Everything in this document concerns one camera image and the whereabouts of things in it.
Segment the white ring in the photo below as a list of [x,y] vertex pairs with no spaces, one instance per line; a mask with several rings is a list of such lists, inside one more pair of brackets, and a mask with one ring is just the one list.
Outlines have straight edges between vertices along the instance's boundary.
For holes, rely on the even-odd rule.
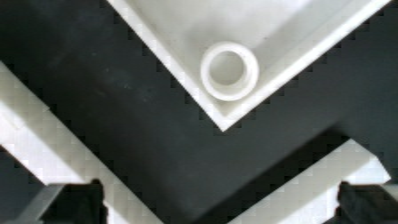
[[[210,65],[221,53],[233,52],[244,61],[244,74],[239,81],[232,85],[221,84],[210,75]],[[212,96],[224,101],[240,100],[251,93],[258,83],[258,59],[251,50],[233,42],[217,43],[205,52],[201,62],[201,78],[203,85]]]

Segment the black surface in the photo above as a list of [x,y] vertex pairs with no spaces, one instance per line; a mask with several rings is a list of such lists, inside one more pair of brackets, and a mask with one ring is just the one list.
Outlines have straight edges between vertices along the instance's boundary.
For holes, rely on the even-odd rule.
[[[0,60],[166,223],[232,219],[342,135],[398,178],[397,8],[224,134],[104,1],[4,0],[0,11]],[[322,136],[320,155],[288,159],[304,167],[276,168]]]
[[43,187],[43,183],[0,146],[0,223],[18,217]]
[[398,202],[381,185],[340,185],[340,208],[358,224],[397,224]]
[[107,216],[100,181],[66,185],[43,214],[43,223],[107,224]]

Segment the round hole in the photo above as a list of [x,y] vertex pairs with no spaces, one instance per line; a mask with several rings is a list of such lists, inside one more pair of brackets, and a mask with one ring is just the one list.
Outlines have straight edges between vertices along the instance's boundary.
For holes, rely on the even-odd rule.
[[223,85],[239,82],[244,76],[244,61],[235,52],[223,52],[210,64],[210,77]]
[[201,62],[203,85],[212,96],[224,101],[240,100],[258,82],[258,59],[237,43],[217,43],[205,52]]

